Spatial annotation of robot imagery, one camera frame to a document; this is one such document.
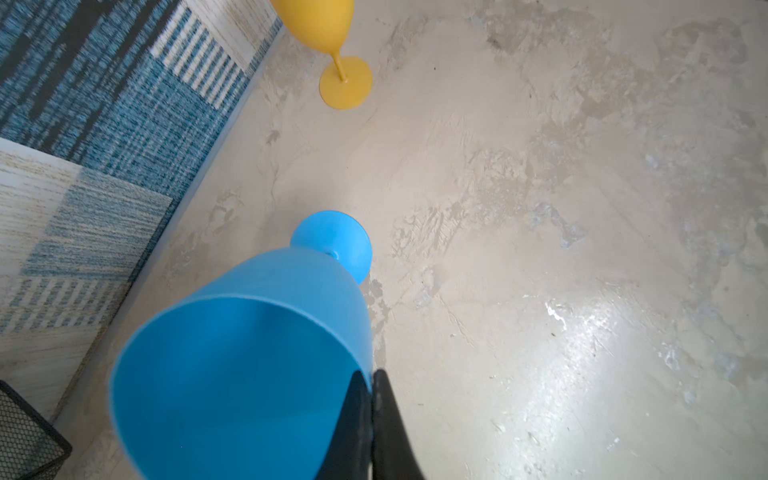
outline plastic wine glass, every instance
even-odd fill
[[[352,25],[354,0],[270,1],[294,37],[333,58],[320,77],[323,100],[340,110],[363,103],[373,85],[371,69],[361,58],[339,53]]]

